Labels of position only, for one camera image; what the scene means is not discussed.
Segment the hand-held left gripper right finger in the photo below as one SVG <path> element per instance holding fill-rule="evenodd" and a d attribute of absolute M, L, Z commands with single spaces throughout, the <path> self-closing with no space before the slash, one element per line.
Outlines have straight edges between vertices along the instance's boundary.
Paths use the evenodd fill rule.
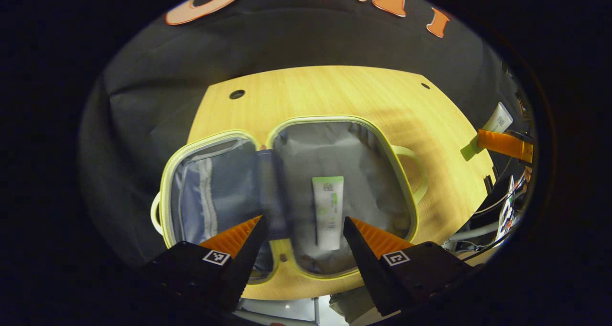
<path fill-rule="evenodd" d="M 343 235 L 382 316 L 420 309 L 473 272 L 472 266 L 433 242 L 413 245 L 353 217 L 345 217 Z"/>

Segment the white tube green label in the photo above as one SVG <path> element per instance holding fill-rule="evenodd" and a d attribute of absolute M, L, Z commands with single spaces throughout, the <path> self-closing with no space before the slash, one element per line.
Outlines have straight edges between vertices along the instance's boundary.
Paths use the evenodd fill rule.
<path fill-rule="evenodd" d="M 321 250 L 339 250 L 343 223 L 343 176 L 312 178 L 316 217 L 317 246 Z"/>

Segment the white tube green cap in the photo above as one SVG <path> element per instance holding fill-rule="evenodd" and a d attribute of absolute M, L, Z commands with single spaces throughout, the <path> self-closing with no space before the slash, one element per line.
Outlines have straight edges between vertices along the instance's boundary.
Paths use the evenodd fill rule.
<path fill-rule="evenodd" d="M 481 128 L 482 130 L 492 132 L 505 132 L 509 126 L 513 123 L 513 117 L 502 102 L 498 102 L 496 108 L 492 112 L 488 121 Z M 476 136 L 466 145 L 466 147 L 460 150 L 465 161 L 470 161 L 476 154 L 480 153 L 483 148 L 478 146 L 479 135 L 478 131 Z"/>

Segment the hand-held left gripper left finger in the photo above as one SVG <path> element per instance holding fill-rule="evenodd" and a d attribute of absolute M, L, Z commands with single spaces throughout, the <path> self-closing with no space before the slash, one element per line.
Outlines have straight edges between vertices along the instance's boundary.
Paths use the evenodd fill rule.
<path fill-rule="evenodd" d="M 180 241 L 146 263 L 142 272 L 192 307 L 232 313 L 267 235 L 266 219 L 254 217 L 199 245 Z"/>

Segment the cream suitcase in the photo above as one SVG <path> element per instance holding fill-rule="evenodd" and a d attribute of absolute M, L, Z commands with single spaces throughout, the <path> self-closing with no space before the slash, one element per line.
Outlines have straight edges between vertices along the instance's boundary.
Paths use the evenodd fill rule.
<path fill-rule="evenodd" d="M 357 265 L 342 234 L 339 250 L 317 246 L 315 176 L 344 177 L 342 227 L 345 217 L 353 217 L 414 238 L 426 168 L 371 121 L 348 115 L 288 119 L 265 142 L 232 129 L 184 145 L 163 169 L 151 222 L 171 247 L 198 245 L 263 216 L 268 233 L 252 270 L 255 284 L 274 276 L 282 256 L 308 278 L 354 274 Z"/>

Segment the black backdrop cloth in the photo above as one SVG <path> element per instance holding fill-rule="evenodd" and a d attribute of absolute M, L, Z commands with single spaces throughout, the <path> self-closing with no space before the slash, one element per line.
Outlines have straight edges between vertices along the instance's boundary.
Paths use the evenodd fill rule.
<path fill-rule="evenodd" d="M 426 0 L 396 15 L 380 0 L 192 0 L 177 25 L 162 14 L 100 73 L 79 129 L 78 166 L 90 217 L 129 266 L 163 250 L 149 218 L 162 169 L 186 143 L 208 87 L 300 66 L 372 66 L 422 74 L 473 126 L 502 102 L 526 130 L 525 94 L 488 42 Z"/>

